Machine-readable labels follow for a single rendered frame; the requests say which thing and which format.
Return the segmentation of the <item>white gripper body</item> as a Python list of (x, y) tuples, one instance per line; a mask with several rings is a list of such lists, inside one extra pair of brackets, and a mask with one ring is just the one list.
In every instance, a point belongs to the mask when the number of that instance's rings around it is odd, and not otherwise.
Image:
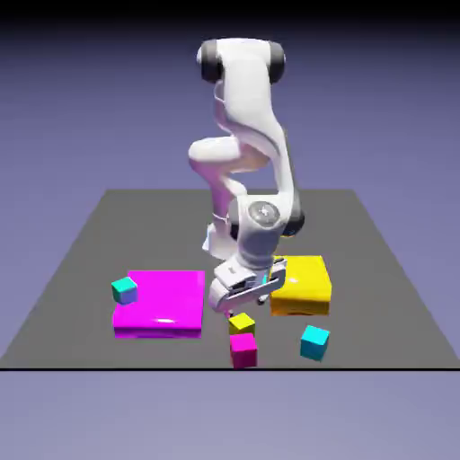
[(235, 309), (257, 301), (283, 287), (286, 264), (272, 264), (268, 269), (250, 270), (241, 264), (220, 264), (214, 270), (215, 278), (209, 287), (208, 304), (223, 313), (226, 306)]

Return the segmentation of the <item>small yellow cube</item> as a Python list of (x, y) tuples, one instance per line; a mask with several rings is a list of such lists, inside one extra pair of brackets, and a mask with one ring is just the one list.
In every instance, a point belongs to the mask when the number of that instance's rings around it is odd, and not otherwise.
[(255, 321), (246, 313), (239, 313), (228, 319), (229, 334), (255, 334)]

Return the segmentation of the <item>small magenta cube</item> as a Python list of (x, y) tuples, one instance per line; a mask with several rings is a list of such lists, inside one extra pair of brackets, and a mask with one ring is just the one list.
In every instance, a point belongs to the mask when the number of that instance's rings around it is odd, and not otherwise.
[(256, 367), (258, 346), (250, 332), (230, 336), (230, 355), (234, 369)]

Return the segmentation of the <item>small cyan cube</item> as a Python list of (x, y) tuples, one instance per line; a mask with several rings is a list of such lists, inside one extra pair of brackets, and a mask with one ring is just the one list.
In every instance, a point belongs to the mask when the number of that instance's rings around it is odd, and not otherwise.
[(328, 347), (330, 332), (307, 325), (300, 341), (300, 356), (315, 361), (321, 361)]
[(111, 293), (114, 301), (127, 305), (137, 301), (137, 283), (131, 277), (111, 282)]

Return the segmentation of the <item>large yellow box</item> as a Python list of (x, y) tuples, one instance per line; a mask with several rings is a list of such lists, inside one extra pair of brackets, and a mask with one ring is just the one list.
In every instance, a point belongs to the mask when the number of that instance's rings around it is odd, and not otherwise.
[(285, 255), (286, 280), (270, 294), (273, 316), (328, 315), (332, 283), (321, 255)]

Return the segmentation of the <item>large magenta box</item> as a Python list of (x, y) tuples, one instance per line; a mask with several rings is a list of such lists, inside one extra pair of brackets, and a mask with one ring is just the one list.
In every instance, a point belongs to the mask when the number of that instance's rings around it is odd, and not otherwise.
[(131, 270), (137, 301), (116, 303), (112, 327), (118, 339), (198, 339), (205, 294), (203, 270)]

